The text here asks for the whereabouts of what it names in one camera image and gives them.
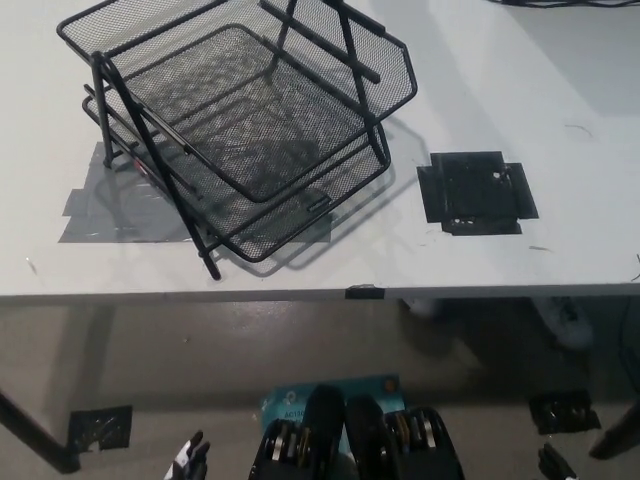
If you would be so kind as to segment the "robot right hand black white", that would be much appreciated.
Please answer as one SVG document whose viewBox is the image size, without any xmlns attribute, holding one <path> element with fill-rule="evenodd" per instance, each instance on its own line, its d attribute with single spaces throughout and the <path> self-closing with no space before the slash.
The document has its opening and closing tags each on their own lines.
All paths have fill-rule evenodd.
<svg viewBox="0 0 640 480">
<path fill-rule="evenodd" d="M 569 463 L 550 443 L 545 443 L 538 450 L 538 468 L 548 480 L 579 479 Z"/>
</svg>

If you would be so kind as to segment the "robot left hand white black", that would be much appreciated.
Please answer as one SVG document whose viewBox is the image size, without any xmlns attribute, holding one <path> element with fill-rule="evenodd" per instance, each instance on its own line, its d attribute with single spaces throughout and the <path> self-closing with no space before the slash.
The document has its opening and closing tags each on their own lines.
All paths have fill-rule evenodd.
<svg viewBox="0 0 640 480">
<path fill-rule="evenodd" d="M 206 479 L 210 443 L 203 438 L 204 434 L 199 430 L 183 445 L 165 474 L 165 480 Z"/>
</svg>

